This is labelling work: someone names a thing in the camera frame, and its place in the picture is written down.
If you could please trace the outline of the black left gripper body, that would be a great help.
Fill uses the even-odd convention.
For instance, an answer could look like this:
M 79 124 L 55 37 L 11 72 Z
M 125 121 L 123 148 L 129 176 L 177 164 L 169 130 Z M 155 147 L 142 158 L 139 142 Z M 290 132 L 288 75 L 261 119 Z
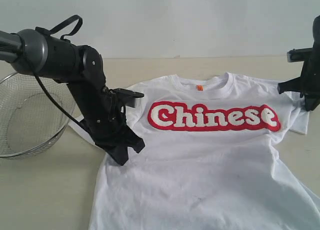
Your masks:
M 81 112 L 77 123 L 69 123 L 71 129 L 92 145 L 124 144 L 127 106 L 115 106 L 107 87 L 96 89 L 87 82 L 73 82 L 67 87 Z

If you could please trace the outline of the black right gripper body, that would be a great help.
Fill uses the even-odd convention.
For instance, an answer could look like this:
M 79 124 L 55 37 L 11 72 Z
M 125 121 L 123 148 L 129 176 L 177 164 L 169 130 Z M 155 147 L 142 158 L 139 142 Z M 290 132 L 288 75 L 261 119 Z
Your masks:
M 320 95 L 320 48 L 304 48 L 300 53 L 303 66 L 300 74 L 300 97 Z

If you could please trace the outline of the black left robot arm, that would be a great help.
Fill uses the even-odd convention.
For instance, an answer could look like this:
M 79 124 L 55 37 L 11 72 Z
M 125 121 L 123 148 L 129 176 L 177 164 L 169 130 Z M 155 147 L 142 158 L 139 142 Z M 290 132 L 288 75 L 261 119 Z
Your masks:
M 126 118 L 126 108 L 134 107 L 144 95 L 108 88 L 102 57 L 93 47 L 76 46 L 38 28 L 1 32 L 0 52 L 1 60 L 19 74 L 65 83 L 83 115 L 79 126 L 118 165 L 128 161 L 129 148 L 139 153 L 145 147 Z

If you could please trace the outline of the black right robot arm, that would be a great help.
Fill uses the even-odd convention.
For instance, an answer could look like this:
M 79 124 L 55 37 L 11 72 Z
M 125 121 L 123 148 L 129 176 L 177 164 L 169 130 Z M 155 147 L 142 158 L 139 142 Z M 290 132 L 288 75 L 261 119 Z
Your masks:
M 277 85 L 279 94 L 296 92 L 304 99 L 306 111 L 313 111 L 320 105 L 320 17 L 312 24 L 313 46 L 292 49 L 287 52 L 289 63 L 303 62 L 300 76 Z

